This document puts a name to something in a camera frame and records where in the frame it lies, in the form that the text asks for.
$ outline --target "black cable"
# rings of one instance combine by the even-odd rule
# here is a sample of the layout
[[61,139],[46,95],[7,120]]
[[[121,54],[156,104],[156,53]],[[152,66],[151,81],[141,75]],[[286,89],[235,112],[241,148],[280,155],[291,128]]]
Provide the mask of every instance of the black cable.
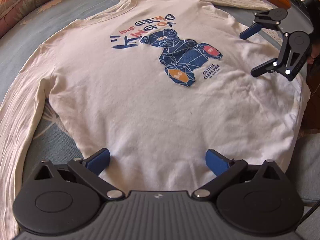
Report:
[[301,225],[304,222],[304,220],[306,220],[319,206],[320,206],[320,199],[312,208],[309,209],[307,213],[305,213],[305,215],[301,218],[299,225]]

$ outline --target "robotic arm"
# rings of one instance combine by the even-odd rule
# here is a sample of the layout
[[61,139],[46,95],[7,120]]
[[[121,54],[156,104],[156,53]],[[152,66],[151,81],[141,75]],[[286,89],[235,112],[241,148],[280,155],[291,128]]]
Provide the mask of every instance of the robotic arm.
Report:
[[301,240],[294,232],[303,203],[273,160],[248,165],[213,149],[217,175],[186,191],[124,193],[97,175],[109,164],[102,149],[65,165],[43,160],[22,187],[13,213],[15,240]]
[[278,72],[292,81],[299,73],[311,45],[320,38],[320,2],[319,0],[289,0],[288,10],[276,8],[255,13],[252,25],[240,34],[246,40],[261,28],[280,31],[283,43],[279,57],[273,58],[251,70],[251,75],[258,77],[266,72]]

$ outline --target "black circular disc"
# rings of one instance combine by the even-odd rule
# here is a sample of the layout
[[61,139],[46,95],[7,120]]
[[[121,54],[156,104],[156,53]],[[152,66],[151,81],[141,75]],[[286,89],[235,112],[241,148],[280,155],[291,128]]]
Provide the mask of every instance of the black circular disc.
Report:
[[225,189],[217,198],[221,216],[249,234],[271,236],[292,230],[303,214],[299,195],[280,180],[264,179]]
[[92,189],[56,179],[30,181],[14,204],[20,227],[40,235],[60,235],[86,224],[98,212],[100,200]]
[[281,21],[283,20],[284,18],[286,18],[288,15],[288,12],[286,9],[283,9],[283,8],[277,8],[276,10],[274,11],[271,11],[268,16],[271,17],[272,20],[274,21]]
[[301,45],[304,42],[304,39],[301,36],[297,36],[295,37],[294,42],[298,45]]

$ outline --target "small logo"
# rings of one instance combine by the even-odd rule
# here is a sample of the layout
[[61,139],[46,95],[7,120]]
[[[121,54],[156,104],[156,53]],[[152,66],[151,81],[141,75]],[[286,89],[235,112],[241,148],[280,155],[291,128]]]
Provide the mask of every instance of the small logo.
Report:
[[178,69],[168,69],[168,72],[172,77],[178,79],[179,81],[182,81],[185,83],[187,83],[189,81],[187,74],[184,72],[181,72]]
[[208,68],[206,68],[202,73],[204,79],[212,78],[217,72],[220,71],[220,66],[211,64]]
[[217,49],[209,45],[204,46],[203,49],[212,56],[218,56],[220,54],[220,52]]
[[162,194],[160,194],[160,193],[158,193],[158,194],[154,195],[154,197],[155,197],[155,198],[157,198],[157,199],[160,199],[160,198],[162,198],[162,197],[163,197],[163,195],[162,195]]
[[162,37],[160,37],[160,38],[158,38],[157,40],[158,41],[162,41],[163,39],[165,39],[167,36],[162,36]]

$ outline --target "blue gripper pad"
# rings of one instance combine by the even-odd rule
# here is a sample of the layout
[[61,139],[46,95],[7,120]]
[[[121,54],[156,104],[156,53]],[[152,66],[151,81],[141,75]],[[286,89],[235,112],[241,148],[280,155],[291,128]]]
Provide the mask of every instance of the blue gripper pad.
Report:
[[213,149],[209,149],[205,154],[205,162],[216,176],[221,175],[230,167],[230,160]]
[[86,168],[96,175],[99,175],[110,163],[110,152],[103,148],[89,157],[86,161]]
[[256,34],[257,32],[261,31],[262,25],[261,24],[253,24],[248,29],[244,30],[240,33],[239,37],[242,40],[246,40],[247,38],[251,37],[252,35]]

